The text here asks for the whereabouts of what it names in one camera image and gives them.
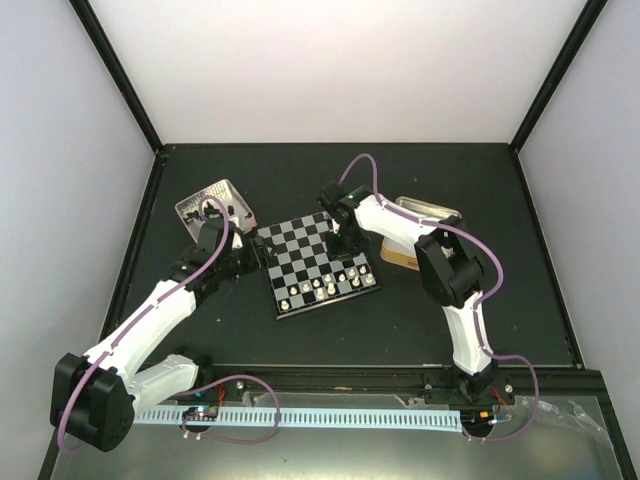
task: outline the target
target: white wall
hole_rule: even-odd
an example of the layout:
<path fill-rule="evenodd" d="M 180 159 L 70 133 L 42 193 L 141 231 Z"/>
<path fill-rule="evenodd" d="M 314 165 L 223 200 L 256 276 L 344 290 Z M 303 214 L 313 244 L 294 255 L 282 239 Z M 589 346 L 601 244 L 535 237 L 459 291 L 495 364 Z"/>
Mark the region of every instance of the white wall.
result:
<path fill-rule="evenodd" d="M 53 367 L 98 337 L 152 154 L 65 0 L 0 6 L 0 478 L 37 477 Z"/>
<path fill-rule="evenodd" d="M 640 3 L 609 2 L 521 154 L 587 366 L 640 469 Z"/>
<path fill-rule="evenodd" d="M 165 142 L 508 142 L 585 0 L 93 0 Z"/>

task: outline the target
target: black metal frame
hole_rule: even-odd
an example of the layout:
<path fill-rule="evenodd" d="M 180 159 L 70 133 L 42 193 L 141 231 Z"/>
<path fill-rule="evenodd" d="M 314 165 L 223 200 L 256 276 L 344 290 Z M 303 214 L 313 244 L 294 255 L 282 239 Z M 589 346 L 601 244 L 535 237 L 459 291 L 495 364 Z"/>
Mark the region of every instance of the black metal frame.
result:
<path fill-rule="evenodd" d="M 133 270 L 136 265 L 138 252 L 146 231 L 151 209 L 156 198 L 158 186 L 162 178 L 164 167 L 168 155 L 164 153 L 165 146 L 158 137 L 151 120 L 149 119 L 138 95 L 129 81 L 127 74 L 120 63 L 113 47 L 111 46 L 100 22 L 91 8 L 89 0 L 69 0 L 75 9 L 79 19 L 84 25 L 89 37 L 94 43 L 98 53 L 103 59 L 105 66 L 113 77 L 122 96 L 129 106 L 133 116 L 142 129 L 150 147 L 156 154 L 155 162 L 145 189 L 145 193 L 140 205 L 140 210 L 136 218 L 131 240 L 127 247 L 122 269 L 118 276 L 111 304 L 103 325 L 101 338 L 104 338 L 115 327 L 117 320 L 122 315 L 124 302 L 127 297 L 128 288 Z M 604 8 L 607 0 L 587 0 L 580 16 L 578 17 L 571 33 L 565 41 L 558 57 L 551 70 L 536 95 L 529 111 L 520 125 L 515 137 L 509 147 L 513 153 L 514 161 L 518 165 L 524 188 L 526 181 L 522 174 L 518 153 L 533 131 L 538 119 L 542 115 L 551 96 L 555 92 L 559 82 L 568 70 L 573 58 L 576 56 L 580 46 L 587 37 L 591 27 L 597 20 L 600 12 Z M 533 203 L 530 201 L 530 208 L 535 213 Z M 575 334 L 569 322 L 569 317 L 562 301 L 562 296 L 554 275 L 553 266 L 546 250 L 546 243 L 542 236 L 540 225 L 537 224 L 537 231 L 542 244 L 545 245 L 545 258 L 551 277 L 553 278 L 556 293 L 563 306 L 563 316 L 566 319 L 566 329 L 569 332 L 567 343 L 575 354 L 578 362 L 582 363 Z M 623 472 L 624 478 L 637 478 L 631 457 L 622 437 L 620 425 L 616 418 L 611 399 L 607 393 L 602 375 L 598 371 L 584 370 L 582 365 L 575 368 L 538 368 L 538 378 L 542 395 L 564 395 L 564 396 L 594 396 L 598 399 L 602 410 L 606 427 L 611 441 L 615 447 L 616 457 Z M 426 391 L 425 385 L 446 382 L 451 378 L 448 368 L 305 368 L 305 367 L 255 367 L 255 366 L 234 366 L 216 367 L 217 376 L 229 374 L 245 373 L 252 374 L 266 379 L 276 391 L 335 391 L 336 386 L 348 386 L 353 391 L 368 392 L 394 392 L 413 393 Z M 514 387 L 515 394 L 532 394 L 531 377 L 527 369 L 517 367 L 502 367 L 499 371 L 499 382 L 509 383 Z M 50 479 L 53 474 L 58 448 L 55 441 L 55 434 L 47 450 L 39 479 Z"/>

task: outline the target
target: black mat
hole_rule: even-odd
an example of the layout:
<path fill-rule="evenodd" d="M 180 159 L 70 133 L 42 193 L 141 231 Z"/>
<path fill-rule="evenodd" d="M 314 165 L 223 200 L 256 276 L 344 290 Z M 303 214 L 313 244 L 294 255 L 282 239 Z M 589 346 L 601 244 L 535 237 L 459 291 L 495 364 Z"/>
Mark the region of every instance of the black mat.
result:
<path fill-rule="evenodd" d="M 320 187 L 337 179 L 358 153 L 380 167 L 380 191 L 452 207 L 504 264 L 505 286 L 485 304 L 490 343 L 539 365 L 566 365 L 569 352 L 561 305 L 553 288 L 526 192 L 506 145 L 320 144 L 172 147 L 138 263 L 125 315 L 142 302 L 191 237 L 174 205 L 228 178 L 260 226 L 318 211 Z M 347 184 L 371 182 L 368 162 Z M 181 345 L 223 364 L 423 365 L 451 364 L 451 339 L 440 307 L 418 273 L 371 257 L 381 291 L 276 321 L 262 272 L 224 284 L 182 322 L 149 358 L 155 363 Z M 491 268 L 487 286 L 493 284 Z"/>

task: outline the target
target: led strip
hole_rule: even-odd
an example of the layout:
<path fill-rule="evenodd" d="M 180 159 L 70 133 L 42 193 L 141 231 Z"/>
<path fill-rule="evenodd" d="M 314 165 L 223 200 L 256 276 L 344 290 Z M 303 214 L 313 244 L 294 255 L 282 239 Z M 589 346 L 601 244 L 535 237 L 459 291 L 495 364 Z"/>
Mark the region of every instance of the led strip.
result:
<path fill-rule="evenodd" d="M 138 416 L 136 424 L 181 425 L 189 406 L 158 405 Z M 190 420 L 187 425 L 269 427 L 275 408 L 221 407 L 215 420 Z M 462 432 L 460 412 L 448 410 L 369 410 L 281 408 L 280 427 L 437 430 Z"/>

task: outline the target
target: chessboard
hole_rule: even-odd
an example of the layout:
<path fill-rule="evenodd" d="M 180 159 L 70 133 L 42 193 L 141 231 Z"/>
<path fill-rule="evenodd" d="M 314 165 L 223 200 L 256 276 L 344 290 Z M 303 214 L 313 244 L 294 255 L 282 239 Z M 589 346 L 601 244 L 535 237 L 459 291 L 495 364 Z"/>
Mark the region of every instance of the chessboard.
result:
<path fill-rule="evenodd" d="M 275 246 L 268 277 L 278 319 L 380 288 L 365 253 L 329 260 L 329 226 L 329 216 L 319 212 L 258 229 Z"/>

